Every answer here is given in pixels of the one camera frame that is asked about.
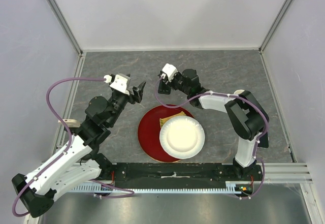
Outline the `pink case smartphone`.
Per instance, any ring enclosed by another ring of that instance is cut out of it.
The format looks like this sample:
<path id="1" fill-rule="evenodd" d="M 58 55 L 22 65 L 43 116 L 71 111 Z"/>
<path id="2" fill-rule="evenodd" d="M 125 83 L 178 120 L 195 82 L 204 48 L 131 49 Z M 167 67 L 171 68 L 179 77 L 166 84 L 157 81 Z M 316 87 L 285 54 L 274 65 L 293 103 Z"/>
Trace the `pink case smartphone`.
<path id="1" fill-rule="evenodd" d="M 81 123 L 76 119 L 63 119 L 63 122 L 67 125 L 69 128 L 79 128 Z"/>

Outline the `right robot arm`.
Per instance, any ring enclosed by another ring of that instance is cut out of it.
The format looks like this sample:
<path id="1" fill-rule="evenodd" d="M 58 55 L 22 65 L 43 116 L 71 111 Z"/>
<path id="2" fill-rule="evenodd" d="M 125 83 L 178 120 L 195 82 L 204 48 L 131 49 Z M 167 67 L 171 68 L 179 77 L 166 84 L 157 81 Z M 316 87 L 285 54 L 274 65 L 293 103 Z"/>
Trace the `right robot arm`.
<path id="1" fill-rule="evenodd" d="M 258 148 L 269 147 L 269 116 L 247 90 L 232 94 L 218 93 L 201 86 L 196 70 L 186 69 L 182 73 L 167 64 L 159 74 L 157 93 L 170 94 L 178 90 L 187 97 L 186 102 L 199 109 L 211 109 L 228 115 L 238 135 L 238 149 L 233 159 L 233 176 L 246 179 L 256 165 Z"/>

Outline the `black folding phone stand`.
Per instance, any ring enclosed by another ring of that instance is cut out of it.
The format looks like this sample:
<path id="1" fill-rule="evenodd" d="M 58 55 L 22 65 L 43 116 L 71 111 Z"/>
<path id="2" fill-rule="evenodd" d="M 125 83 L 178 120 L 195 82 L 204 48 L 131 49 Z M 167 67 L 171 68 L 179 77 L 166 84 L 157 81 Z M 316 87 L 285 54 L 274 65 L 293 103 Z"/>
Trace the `black folding phone stand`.
<path id="1" fill-rule="evenodd" d="M 159 94 L 171 94 L 171 88 L 169 87 L 168 84 L 166 84 L 161 80 L 158 84 L 157 92 Z"/>

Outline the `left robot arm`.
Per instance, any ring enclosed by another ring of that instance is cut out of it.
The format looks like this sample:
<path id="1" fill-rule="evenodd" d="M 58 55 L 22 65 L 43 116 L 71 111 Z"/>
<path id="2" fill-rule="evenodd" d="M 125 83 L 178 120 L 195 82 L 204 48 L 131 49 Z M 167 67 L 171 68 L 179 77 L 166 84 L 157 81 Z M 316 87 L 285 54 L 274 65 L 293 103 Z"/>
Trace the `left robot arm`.
<path id="1" fill-rule="evenodd" d="M 110 135 L 112 128 L 125 106 L 140 103 L 145 82 L 128 90 L 128 81 L 110 82 L 103 78 L 112 90 L 106 99 L 97 96 L 90 100 L 85 110 L 85 120 L 79 126 L 67 124 L 57 113 L 55 117 L 63 124 L 69 139 L 52 157 L 34 171 L 12 178 L 17 197 L 12 213 L 19 217 L 16 205 L 21 201 L 33 218 L 46 213 L 63 194 L 75 186 L 111 176 L 112 163 L 99 152 L 100 144 Z"/>

